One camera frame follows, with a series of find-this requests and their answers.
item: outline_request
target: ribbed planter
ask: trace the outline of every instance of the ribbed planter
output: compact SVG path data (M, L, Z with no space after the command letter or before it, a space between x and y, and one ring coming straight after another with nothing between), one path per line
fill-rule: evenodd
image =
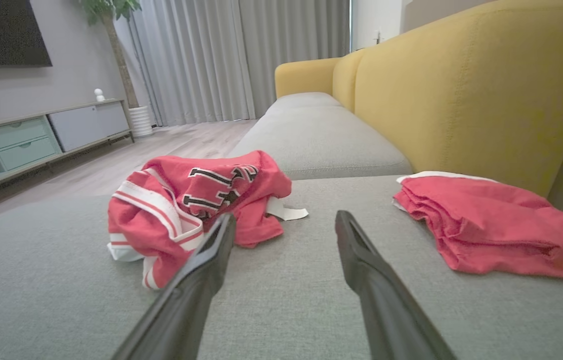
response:
M133 136L143 138L153 135L149 107L134 107L133 109L128 109L128 114L130 115L130 122L132 123Z

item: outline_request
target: curtain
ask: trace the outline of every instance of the curtain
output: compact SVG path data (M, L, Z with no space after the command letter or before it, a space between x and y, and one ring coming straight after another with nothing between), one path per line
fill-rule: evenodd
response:
M257 119L275 101L279 64L348 52L348 0L140 3L135 47L170 126Z

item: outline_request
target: cabinet top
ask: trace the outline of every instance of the cabinet top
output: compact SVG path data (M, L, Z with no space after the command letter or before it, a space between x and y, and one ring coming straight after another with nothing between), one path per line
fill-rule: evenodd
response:
M47 116L48 114L59 113L59 112L66 112L68 110L79 109L79 108L87 108L96 105L103 105L103 104L110 104L110 103L118 103L122 102L123 100L119 100L118 98L109 98L108 100L100 101L100 102L90 102L89 104L81 104L81 105L74 105L70 107L64 107L63 109L56 109L51 111L44 111L38 112L37 114L29 114L26 116L17 116L13 118L7 118L5 120L0 120L0 126L2 125L9 125L12 123L18 123L19 121L24 121L28 119L33 119L36 117Z

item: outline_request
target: white figurine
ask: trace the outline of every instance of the white figurine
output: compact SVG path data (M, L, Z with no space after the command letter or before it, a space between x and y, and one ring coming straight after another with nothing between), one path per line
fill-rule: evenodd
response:
M96 95L97 103L101 103L102 101L106 101L104 97L104 92L102 89L94 89L94 95Z

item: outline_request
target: gray seat cushion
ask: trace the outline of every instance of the gray seat cushion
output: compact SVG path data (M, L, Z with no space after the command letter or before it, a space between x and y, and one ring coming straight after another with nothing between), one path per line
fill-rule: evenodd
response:
M211 303L200 360L369 359L334 219L346 209L459 359L563 359L563 280L451 271L423 223L391 205L396 176L293 182L305 219L234 248ZM0 359L107 359L151 305L142 262L115 262L106 196L0 215Z
M412 174L391 142L325 93L279 98L229 157L254 150L291 180Z

